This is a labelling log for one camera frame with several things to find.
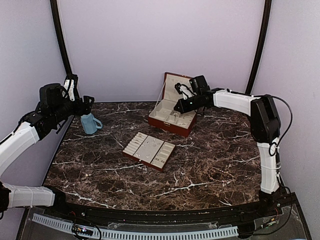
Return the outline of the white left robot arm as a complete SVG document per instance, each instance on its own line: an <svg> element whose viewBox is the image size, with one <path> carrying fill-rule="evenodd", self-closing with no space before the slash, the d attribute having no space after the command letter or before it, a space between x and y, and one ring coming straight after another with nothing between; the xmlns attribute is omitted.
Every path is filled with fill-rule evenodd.
<svg viewBox="0 0 320 240"><path fill-rule="evenodd" d="M69 80L64 87L59 83L47 84L39 90L39 102L34 111L25 114L18 126L0 142L0 172L7 168L29 147L43 140L52 130L59 132L70 116L91 113L95 99L79 97L76 86ZM60 218L67 218L70 206L64 195L52 187L18 186L1 182L0 211L9 208L44 206Z"/></svg>

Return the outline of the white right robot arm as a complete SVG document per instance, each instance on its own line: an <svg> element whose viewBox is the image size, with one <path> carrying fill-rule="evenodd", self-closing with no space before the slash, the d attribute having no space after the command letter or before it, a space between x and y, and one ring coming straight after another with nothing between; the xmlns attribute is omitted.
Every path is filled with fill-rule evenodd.
<svg viewBox="0 0 320 240"><path fill-rule="evenodd" d="M260 154L260 191L271 195L281 184L279 146L285 136L280 133L281 120L275 99L283 102L289 109L290 122L285 130L287 133L293 122L292 109L285 100L270 94L247 95L230 89L213 88L186 99L179 99L173 109L184 114L201 107L217 107L245 114L250 123L250 134L256 141Z"/></svg>

